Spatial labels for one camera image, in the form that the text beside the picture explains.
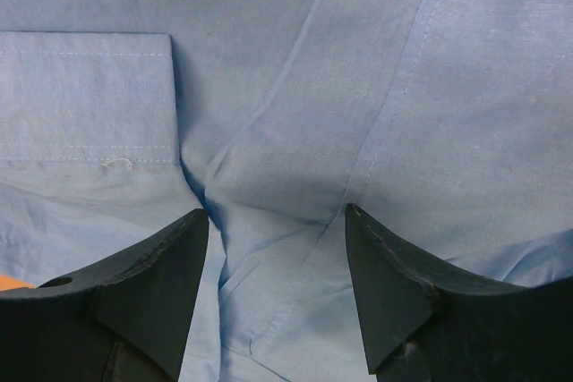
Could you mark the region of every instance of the black plastic piece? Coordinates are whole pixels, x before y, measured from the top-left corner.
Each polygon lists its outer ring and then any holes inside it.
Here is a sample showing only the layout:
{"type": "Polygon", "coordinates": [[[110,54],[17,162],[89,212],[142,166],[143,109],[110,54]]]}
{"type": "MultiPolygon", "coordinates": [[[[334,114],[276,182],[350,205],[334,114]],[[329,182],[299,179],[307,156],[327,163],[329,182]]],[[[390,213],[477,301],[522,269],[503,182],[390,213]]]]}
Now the black plastic piece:
{"type": "Polygon", "coordinates": [[[368,370],[384,382],[573,380],[573,278],[535,288],[452,266],[346,208],[368,370]]]}
{"type": "Polygon", "coordinates": [[[1,292],[0,380],[178,380],[208,231],[194,210],[39,288],[1,292]]]}

